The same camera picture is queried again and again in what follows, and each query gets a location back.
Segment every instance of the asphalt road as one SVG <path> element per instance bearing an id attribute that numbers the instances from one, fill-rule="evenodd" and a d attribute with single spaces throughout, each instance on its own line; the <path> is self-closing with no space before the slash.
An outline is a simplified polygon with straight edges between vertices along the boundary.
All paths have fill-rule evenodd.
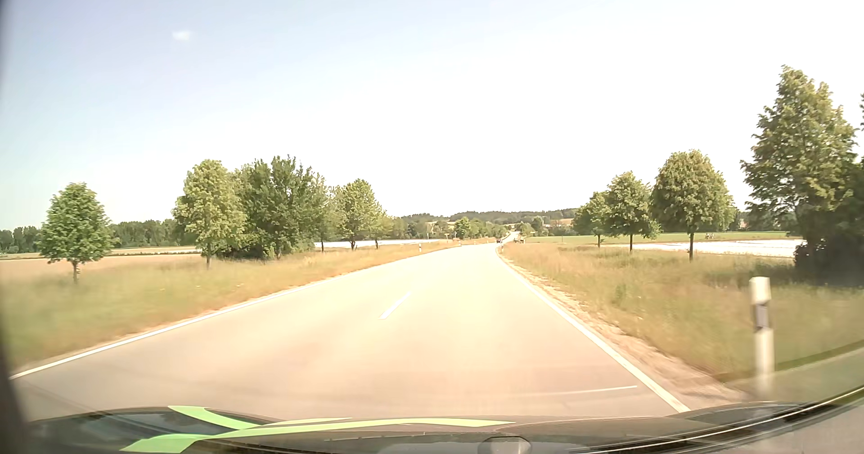
<path id="1" fill-rule="evenodd" d="M 355 272 L 14 384 L 29 418 L 146 405 L 284 419 L 675 413 L 494 247 Z"/>

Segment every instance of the tree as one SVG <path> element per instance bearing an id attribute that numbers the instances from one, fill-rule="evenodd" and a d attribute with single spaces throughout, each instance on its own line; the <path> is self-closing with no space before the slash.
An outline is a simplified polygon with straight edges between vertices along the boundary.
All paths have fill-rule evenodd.
<path id="1" fill-rule="evenodd" d="M 390 231 L 392 239 L 405 239 L 408 236 L 408 225 L 402 218 L 393 218 L 393 228 Z"/>
<path id="2" fill-rule="evenodd" d="M 531 225 L 529 225 L 528 223 L 524 223 L 524 222 L 519 222 L 519 226 L 517 229 L 519 231 L 519 235 L 522 238 L 528 238 L 529 236 L 531 236 L 531 233 L 534 231 L 534 228 Z"/>
<path id="3" fill-rule="evenodd" d="M 84 183 L 72 183 L 51 198 L 48 220 L 41 228 L 40 255 L 49 263 L 72 264 L 72 280 L 78 283 L 79 266 L 98 261 L 112 248 L 104 208 L 96 193 Z"/>
<path id="4" fill-rule="evenodd" d="M 459 239 L 471 238 L 471 221 L 462 216 L 453 224 L 453 235 Z"/>
<path id="5" fill-rule="evenodd" d="M 12 232 L 12 237 L 15 239 L 15 246 L 18 247 L 19 253 L 38 251 L 36 242 L 39 240 L 39 228 L 18 227 Z"/>
<path id="6" fill-rule="evenodd" d="M 651 217 L 651 191 L 631 171 L 615 176 L 606 191 L 609 214 L 606 220 L 610 236 L 630 236 L 633 253 L 633 235 L 644 238 L 657 235 L 657 223 Z"/>
<path id="7" fill-rule="evenodd" d="M 316 174 L 296 157 L 258 159 L 236 173 L 238 195 L 246 215 L 243 247 L 238 256 L 276 259 L 303 250 L 314 239 L 313 201 Z"/>
<path id="8" fill-rule="evenodd" d="M 393 218 L 387 216 L 383 211 L 373 220 L 369 228 L 369 236 L 375 240 L 375 249 L 378 250 L 378 240 L 383 239 L 393 229 Z"/>
<path id="9" fill-rule="evenodd" d="M 18 227 L 18 228 L 15 228 L 14 230 L 12 230 L 12 245 L 16 248 L 16 250 L 18 250 L 18 252 L 24 252 L 23 242 L 24 242 L 24 228 Z"/>
<path id="10" fill-rule="evenodd" d="M 218 252 L 240 244 L 245 223 L 237 182 L 222 162 L 206 159 L 186 174 L 183 195 L 171 211 L 189 233 L 197 234 L 195 245 L 210 259 Z"/>
<path id="11" fill-rule="evenodd" d="M 531 227 L 534 228 L 534 233 L 537 236 L 542 236 L 543 231 L 546 229 L 546 227 L 544 227 L 543 218 L 540 216 L 535 216 L 534 219 L 531 220 Z"/>
<path id="12" fill-rule="evenodd" d="M 750 196 L 775 216 L 794 213 L 808 247 L 831 235 L 825 214 L 851 194 L 855 129 L 833 106 L 828 85 L 783 66 L 774 106 L 765 107 L 751 162 L 741 161 Z"/>
<path id="13" fill-rule="evenodd" d="M 595 191 L 591 199 L 576 211 L 573 219 L 573 229 L 579 234 L 592 234 L 597 237 L 599 248 L 600 236 L 607 233 L 609 205 L 606 203 L 606 192 Z"/>
<path id="14" fill-rule="evenodd" d="M 340 214 L 339 230 L 353 250 L 357 247 L 357 240 L 368 233 L 383 213 L 381 205 L 375 199 L 373 187 L 363 179 L 337 188 L 336 201 Z"/>
<path id="15" fill-rule="evenodd" d="M 674 152 L 660 171 L 652 191 L 652 215 L 666 231 L 723 231 L 735 217 L 732 196 L 723 175 L 699 150 Z"/>
<path id="16" fill-rule="evenodd" d="M 15 238 L 12 236 L 12 232 L 8 229 L 0 230 L 0 252 L 5 251 L 13 243 L 15 243 Z"/>
<path id="17" fill-rule="evenodd" d="M 325 183 L 323 175 L 315 175 L 311 192 L 312 229 L 321 243 L 323 253 L 324 240 L 336 233 L 336 227 L 340 222 L 339 209 L 336 206 L 334 189 Z"/>

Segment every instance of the road shoulder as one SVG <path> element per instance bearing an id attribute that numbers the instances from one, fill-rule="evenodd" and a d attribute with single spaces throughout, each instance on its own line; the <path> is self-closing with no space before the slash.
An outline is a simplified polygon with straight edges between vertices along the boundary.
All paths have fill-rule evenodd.
<path id="1" fill-rule="evenodd" d="M 629 360 L 661 387 L 691 409 L 728 405 L 747 401 L 747 395 L 727 387 L 709 374 L 694 369 L 680 358 L 665 355 L 648 342 L 628 336 L 620 328 L 606 323 L 586 312 L 573 298 L 557 289 L 548 279 L 538 277 L 513 264 L 496 249 L 501 261 L 520 275 L 534 289 L 560 309 L 593 332 L 614 351 Z"/>

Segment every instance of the field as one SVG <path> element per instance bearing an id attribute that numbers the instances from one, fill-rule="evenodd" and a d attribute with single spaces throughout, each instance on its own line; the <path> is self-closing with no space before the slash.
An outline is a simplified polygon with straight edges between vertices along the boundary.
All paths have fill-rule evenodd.
<path id="1" fill-rule="evenodd" d="M 721 379 L 752 369 L 753 276 L 772 280 L 779 368 L 864 342 L 864 289 L 796 280 L 788 259 L 700 255 L 691 264 L 686 254 L 556 244 L 508 244 L 504 256 L 595 316 Z"/>
<path id="2" fill-rule="evenodd" d="M 617 236 L 611 238 L 609 236 L 601 236 L 603 241 L 601 246 L 605 244 L 630 243 L 629 236 Z M 693 237 L 694 241 L 734 241 L 739 239 L 783 239 L 788 238 L 785 231 L 728 231 L 725 233 L 715 233 L 714 238 L 706 239 L 705 233 L 696 234 Z M 596 245 L 596 236 L 532 236 L 526 239 L 528 243 L 566 243 L 568 245 Z M 657 238 L 648 239 L 641 236 L 633 236 L 633 243 L 671 243 L 676 241 L 690 241 L 686 233 L 661 233 Z"/>
<path id="3" fill-rule="evenodd" d="M 423 245 L 423 252 L 454 242 Z M 106 257 L 72 283 L 66 262 L 0 263 L 0 305 L 13 368 L 293 286 L 419 254 L 416 245 L 332 250 L 279 261 L 213 261 L 199 255 Z"/>
<path id="4" fill-rule="evenodd" d="M 114 248 L 111 255 L 155 255 L 161 253 L 191 253 L 195 247 L 144 247 L 144 248 Z M 0 261 L 11 261 L 19 259 L 39 259 L 37 252 L 34 253 L 9 253 L 0 255 Z"/>

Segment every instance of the grass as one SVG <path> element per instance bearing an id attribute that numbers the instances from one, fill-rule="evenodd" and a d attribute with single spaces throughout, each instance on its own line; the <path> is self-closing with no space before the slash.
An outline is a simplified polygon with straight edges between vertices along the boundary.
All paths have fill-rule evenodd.
<path id="1" fill-rule="evenodd" d="M 604 244 L 613 244 L 613 243 L 630 243 L 629 236 L 617 236 L 617 237 L 609 237 L 602 236 L 600 237 L 603 240 Z M 785 231 L 757 231 L 757 232 L 748 232 L 748 231 L 728 231 L 725 233 L 715 233 L 714 238 L 706 239 L 705 233 L 696 234 L 693 239 L 694 241 L 734 241 L 739 239 L 784 239 L 789 238 L 786 236 Z M 526 240 L 528 243 L 567 243 L 568 245 L 596 245 L 597 237 L 596 236 L 532 236 Z M 641 236 L 634 236 L 633 243 L 674 243 L 679 241 L 690 241 L 689 236 L 686 233 L 661 233 L 654 239 L 642 238 Z"/>
<path id="2" fill-rule="evenodd" d="M 423 244 L 423 252 L 454 246 Z M 373 265 L 419 254 L 416 245 L 289 255 L 268 263 L 200 256 L 111 257 L 88 264 L 75 286 L 72 268 L 41 261 L 0 264 L 0 305 L 13 368 L 135 332 Z M 102 267 L 106 261 L 114 261 Z M 63 265 L 63 272 L 52 267 Z"/>
<path id="3" fill-rule="evenodd" d="M 792 261 L 626 249 L 507 245 L 504 255 L 545 276 L 583 308 L 718 378 L 752 369 L 748 281 L 772 280 L 771 320 L 780 368 L 864 340 L 864 289 L 796 280 Z"/>

